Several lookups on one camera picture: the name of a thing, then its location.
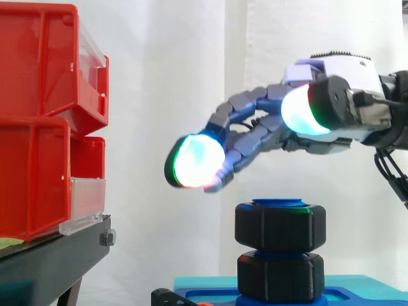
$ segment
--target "green light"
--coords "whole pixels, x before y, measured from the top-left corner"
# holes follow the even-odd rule
[[[173,164],[177,181],[184,187],[208,185],[225,160],[221,144],[203,134],[185,138]]]
[[[282,101],[281,114],[289,129],[306,135],[324,135],[330,130],[321,126],[309,106],[307,91],[309,85],[295,88]]]

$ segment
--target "metal bolt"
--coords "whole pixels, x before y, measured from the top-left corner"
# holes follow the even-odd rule
[[[107,229],[103,234],[103,245],[111,247],[115,245],[116,242],[116,231],[114,229]]]

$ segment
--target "stacked black pucks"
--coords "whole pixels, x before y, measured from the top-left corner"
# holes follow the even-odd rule
[[[326,211],[301,200],[254,200],[235,210],[235,239],[256,251],[238,259],[238,290],[265,303],[312,303],[324,290]]]

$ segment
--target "clear plastic drawer front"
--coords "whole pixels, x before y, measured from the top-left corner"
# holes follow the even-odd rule
[[[71,219],[59,225],[59,232],[70,235],[102,222],[105,209],[105,180],[98,178],[71,178]]]

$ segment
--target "stacked bins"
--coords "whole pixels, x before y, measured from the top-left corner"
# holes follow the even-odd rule
[[[108,58],[67,4],[0,3],[0,239],[101,221]]]

